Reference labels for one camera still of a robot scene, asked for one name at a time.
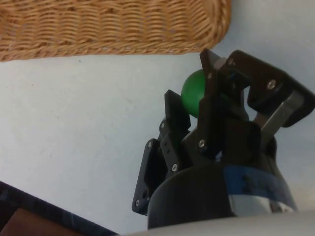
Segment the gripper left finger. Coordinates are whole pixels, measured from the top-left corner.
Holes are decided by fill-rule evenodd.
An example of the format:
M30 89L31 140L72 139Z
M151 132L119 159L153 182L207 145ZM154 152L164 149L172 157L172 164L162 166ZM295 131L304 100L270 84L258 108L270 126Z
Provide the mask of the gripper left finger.
M155 190L185 167L180 143L189 133L190 117L181 96L168 90L164 95L165 117L159 125L158 138L145 144L132 201L132 211L147 215Z

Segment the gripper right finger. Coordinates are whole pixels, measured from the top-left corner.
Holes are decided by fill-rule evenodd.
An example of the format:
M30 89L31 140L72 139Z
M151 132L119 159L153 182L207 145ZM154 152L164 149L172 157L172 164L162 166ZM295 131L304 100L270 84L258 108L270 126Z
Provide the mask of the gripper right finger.
M287 72L243 51L224 59L210 50L183 84L181 98L197 126L181 142L185 169L239 165L277 168L275 134L307 117L315 95Z

